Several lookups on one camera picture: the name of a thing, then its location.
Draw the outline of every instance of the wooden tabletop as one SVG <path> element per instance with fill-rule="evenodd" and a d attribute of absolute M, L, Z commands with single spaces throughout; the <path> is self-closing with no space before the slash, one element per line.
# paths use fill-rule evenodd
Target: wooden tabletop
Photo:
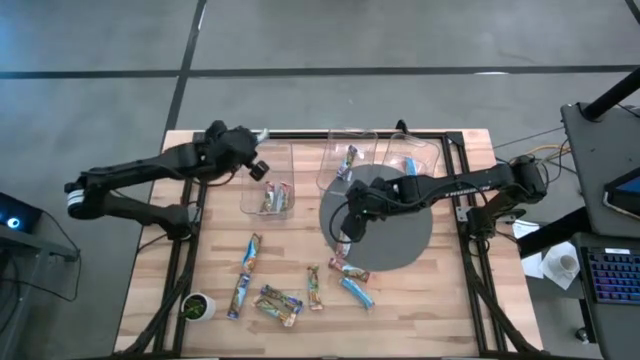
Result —
<path fill-rule="evenodd" d="M 460 130 L 464 134 L 471 170 L 495 164 L 487 130 Z M 164 148 L 191 141 L 192 131 L 170 131 Z M 382 162 L 387 140 L 380 140 L 376 162 Z M 217 311 L 210 321 L 187 324 L 184 356 L 464 356 L 476 355 L 467 286 L 460 256 L 451 200 L 433 207 L 434 226 L 429 247 L 411 265 L 373 273 L 363 289 L 374 299 L 372 313 L 338 285 L 339 274 L 327 268 L 333 252 L 319 228 L 320 191 L 316 175 L 325 141 L 295 140 L 295 206 L 287 220 L 264 221 L 240 211 L 242 185 L 234 179 L 207 193 L 203 226 L 192 290 L 213 298 Z M 439 160 L 435 176 L 446 174 Z M 179 203 L 182 182 L 156 181 L 151 202 L 166 206 Z M 510 232 L 507 227 L 503 232 Z M 263 236 L 262 247 L 240 319 L 226 318 L 241 272 L 241 259 L 251 234 Z M 146 228 L 144 244 L 162 232 Z M 171 243 L 159 241 L 138 255 L 129 287 L 116 350 L 130 345 L 160 305 Z M 542 343 L 516 245 L 506 238 L 491 239 L 489 252 L 498 302 L 516 328 L 534 346 Z M 323 311 L 307 307 L 307 266 L 320 265 Z M 292 328 L 251 306 L 260 288 L 269 284 L 305 302 Z M 495 349 L 488 311 L 483 321 Z M 171 316 L 167 344 L 173 339 Z"/>

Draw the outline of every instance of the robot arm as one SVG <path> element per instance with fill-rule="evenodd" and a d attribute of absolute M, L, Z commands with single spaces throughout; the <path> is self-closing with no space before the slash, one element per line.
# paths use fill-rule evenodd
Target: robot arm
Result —
<path fill-rule="evenodd" d="M 242 165 L 258 181 L 269 170 L 262 161 L 254 164 L 258 155 L 255 149 L 265 138 L 264 133 L 256 136 L 243 127 L 228 130 L 224 122 L 217 120 L 207 129 L 203 140 L 174 146 L 148 159 L 81 172 L 75 182 L 65 184 L 67 211 L 76 219 L 109 215 L 136 220 L 142 225 L 158 224 L 170 240 L 188 238 L 192 229 L 186 206 L 159 207 L 114 196 L 110 191 L 163 178 L 197 178 L 206 184 L 235 173 Z"/>
<path fill-rule="evenodd" d="M 426 175 L 386 181 L 376 178 L 370 186 L 356 180 L 346 194 L 349 212 L 340 229 L 352 242 L 359 242 L 370 220 L 384 221 L 389 216 L 420 211 L 440 199 L 488 190 L 500 190 L 500 193 L 485 206 L 472 208 L 467 213 L 467 232 L 471 237 L 491 236 L 495 219 L 520 203 L 537 203 L 546 195 L 540 172 L 534 160 L 527 156 L 517 158 L 512 165 L 498 164 L 490 169 L 442 178 Z M 342 242 L 334 234 L 332 237 Z"/>

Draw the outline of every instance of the clear plastic bin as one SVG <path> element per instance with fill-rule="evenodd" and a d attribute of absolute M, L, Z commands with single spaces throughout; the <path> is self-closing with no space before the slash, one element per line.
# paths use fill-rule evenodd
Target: clear plastic bin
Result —
<path fill-rule="evenodd" d="M 329 186 L 336 181 L 338 177 L 338 169 L 341 168 L 347 154 L 349 146 L 357 149 L 351 168 L 363 165 L 372 165 L 375 159 L 376 146 L 378 145 L 378 134 L 372 130 L 329 130 L 327 134 L 327 144 L 324 148 L 320 172 L 316 178 L 316 184 L 322 191 L 327 191 Z M 347 174 L 343 181 L 344 185 L 333 187 L 331 192 L 343 195 L 349 186 L 356 179 L 368 182 L 371 180 L 370 175 L 366 172 L 359 171 L 358 175 L 350 176 Z"/>
<path fill-rule="evenodd" d="M 245 214 L 260 216 L 264 219 L 286 218 L 295 204 L 295 182 L 293 176 L 293 149 L 290 143 L 267 140 L 256 149 L 258 159 L 269 165 L 269 171 L 260 181 L 249 176 L 249 171 L 242 172 L 242 199 L 240 210 Z M 273 184 L 276 191 L 288 186 L 286 204 L 278 211 L 275 207 L 265 209 L 263 206 L 267 196 L 268 183 Z"/>
<path fill-rule="evenodd" d="M 429 141 L 405 134 L 393 134 L 382 165 L 407 175 L 433 176 L 439 157 L 440 148 Z"/>

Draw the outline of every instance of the white cup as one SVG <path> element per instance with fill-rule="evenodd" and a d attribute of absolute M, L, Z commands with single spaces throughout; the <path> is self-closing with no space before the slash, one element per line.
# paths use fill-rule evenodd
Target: white cup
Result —
<path fill-rule="evenodd" d="M 571 255 L 562 255 L 549 263 L 549 268 L 557 275 L 572 277 L 579 269 L 578 261 Z"/>

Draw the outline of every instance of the rgb keyboard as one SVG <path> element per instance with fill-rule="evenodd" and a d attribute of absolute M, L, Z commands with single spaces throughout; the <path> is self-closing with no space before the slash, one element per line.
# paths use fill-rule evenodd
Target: rgb keyboard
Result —
<path fill-rule="evenodd" d="M 587 249 L 596 301 L 640 305 L 640 255 L 609 254 Z"/>

